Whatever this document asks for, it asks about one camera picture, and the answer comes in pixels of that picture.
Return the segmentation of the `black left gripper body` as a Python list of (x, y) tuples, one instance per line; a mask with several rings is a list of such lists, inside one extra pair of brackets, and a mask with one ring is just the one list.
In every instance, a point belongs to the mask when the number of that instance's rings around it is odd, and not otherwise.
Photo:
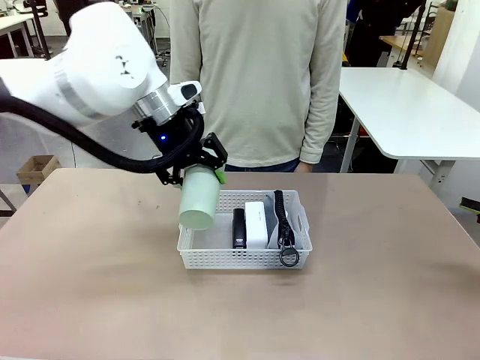
[(201, 149), (204, 121), (203, 115), (198, 110), (179, 110), (162, 125), (148, 117), (135, 121), (132, 128), (146, 133), (160, 151), (162, 158), (173, 156), (173, 160), (156, 170), (155, 174), (170, 176), (168, 169), (174, 168), (174, 176), (179, 176), (188, 155)]

